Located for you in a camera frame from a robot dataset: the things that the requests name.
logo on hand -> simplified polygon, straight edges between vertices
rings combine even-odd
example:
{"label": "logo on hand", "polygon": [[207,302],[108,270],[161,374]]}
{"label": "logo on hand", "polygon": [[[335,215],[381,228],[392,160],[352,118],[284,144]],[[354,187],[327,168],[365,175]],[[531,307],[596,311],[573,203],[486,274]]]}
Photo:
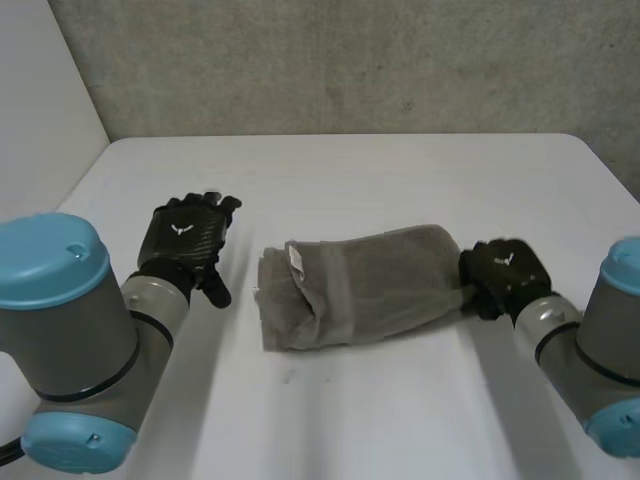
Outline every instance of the logo on hand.
{"label": "logo on hand", "polygon": [[193,225],[189,225],[188,227],[184,227],[184,228],[178,228],[175,225],[171,225],[171,229],[176,232],[178,235],[182,235],[183,233],[188,232],[189,230],[191,230],[193,228]]}
{"label": "logo on hand", "polygon": [[500,263],[502,265],[506,265],[507,267],[511,265],[511,260],[513,260],[513,252],[509,255],[509,258],[494,258],[493,261],[495,263]]}

cable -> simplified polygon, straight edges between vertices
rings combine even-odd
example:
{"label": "cable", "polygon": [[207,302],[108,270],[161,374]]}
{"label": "cable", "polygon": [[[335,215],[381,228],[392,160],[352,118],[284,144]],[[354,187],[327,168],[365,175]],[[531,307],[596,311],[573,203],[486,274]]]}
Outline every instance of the cable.
{"label": "cable", "polygon": [[15,462],[24,456],[24,451],[20,446],[20,439],[16,438],[12,442],[0,447],[0,467],[4,467],[11,462]]}

gray wall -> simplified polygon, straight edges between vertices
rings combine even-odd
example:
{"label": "gray wall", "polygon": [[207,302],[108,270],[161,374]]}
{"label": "gray wall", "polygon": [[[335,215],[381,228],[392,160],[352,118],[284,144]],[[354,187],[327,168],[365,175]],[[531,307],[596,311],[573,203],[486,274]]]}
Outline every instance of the gray wall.
{"label": "gray wall", "polygon": [[640,196],[637,0],[49,0],[111,139],[567,132]]}

black ring band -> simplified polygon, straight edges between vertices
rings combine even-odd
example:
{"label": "black ring band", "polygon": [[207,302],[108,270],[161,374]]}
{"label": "black ring band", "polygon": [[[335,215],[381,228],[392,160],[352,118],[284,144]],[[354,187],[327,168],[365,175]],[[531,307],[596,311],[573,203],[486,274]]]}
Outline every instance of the black ring band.
{"label": "black ring band", "polygon": [[635,378],[627,378],[591,360],[591,357],[589,357],[589,355],[587,355],[586,352],[582,350],[582,348],[580,348],[580,344],[578,343],[577,340],[576,340],[576,353],[578,354],[578,357],[580,357],[580,360],[582,360],[589,367],[591,367],[592,370],[595,370],[600,375],[607,377],[610,380],[623,383],[624,385],[629,385],[631,387],[636,387],[636,388],[640,387],[640,380]]}
{"label": "black ring band", "polygon": [[162,336],[164,336],[164,338],[167,339],[167,342],[169,343],[169,348],[173,350],[173,335],[171,335],[171,332],[169,331],[169,329],[165,327],[162,322],[159,322],[155,318],[145,313],[136,312],[135,310],[130,310],[129,313],[136,320],[140,320],[141,322],[144,322],[147,325],[151,325],[153,328],[158,330],[162,334]]}
{"label": "black ring band", "polygon": [[565,332],[572,328],[578,328],[578,327],[580,327],[580,324],[578,322],[564,323],[559,327],[554,328],[549,333],[547,333],[544,337],[542,337],[542,340],[538,342],[538,346],[536,347],[536,353],[534,353],[533,355],[533,358],[536,359],[536,363],[540,365],[540,355],[542,355],[542,350],[544,350],[544,347],[547,346],[547,343],[549,343],[553,337],[555,337],[559,333]]}
{"label": "black ring band", "polygon": [[127,360],[127,363],[115,373],[115,375],[109,377],[104,382],[99,383],[95,387],[90,387],[85,390],[76,393],[70,393],[66,395],[51,395],[49,393],[43,393],[35,390],[36,394],[42,398],[43,400],[47,400],[48,402],[57,402],[57,403],[70,403],[70,402],[79,402],[80,400],[84,400],[86,398],[97,395],[100,392],[104,392],[107,388],[112,387],[116,383],[118,383],[122,378],[129,373],[131,367],[133,367],[138,360],[138,355],[140,354],[140,337],[138,336],[136,340],[136,348],[133,350],[131,357]]}

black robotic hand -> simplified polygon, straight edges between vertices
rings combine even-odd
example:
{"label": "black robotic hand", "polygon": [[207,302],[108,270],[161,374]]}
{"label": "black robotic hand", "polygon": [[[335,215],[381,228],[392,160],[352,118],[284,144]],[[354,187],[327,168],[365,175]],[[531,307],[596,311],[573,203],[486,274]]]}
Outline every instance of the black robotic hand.
{"label": "black robotic hand", "polygon": [[187,298],[197,288],[214,306],[229,306],[231,294],[216,264],[233,212],[242,202],[220,199],[217,192],[190,193],[156,208],[138,256],[138,274],[170,280]]}
{"label": "black robotic hand", "polygon": [[462,252],[458,266],[461,283],[478,290],[469,308],[484,320],[508,313],[515,322],[529,303],[553,295],[549,274],[522,240],[478,242]]}

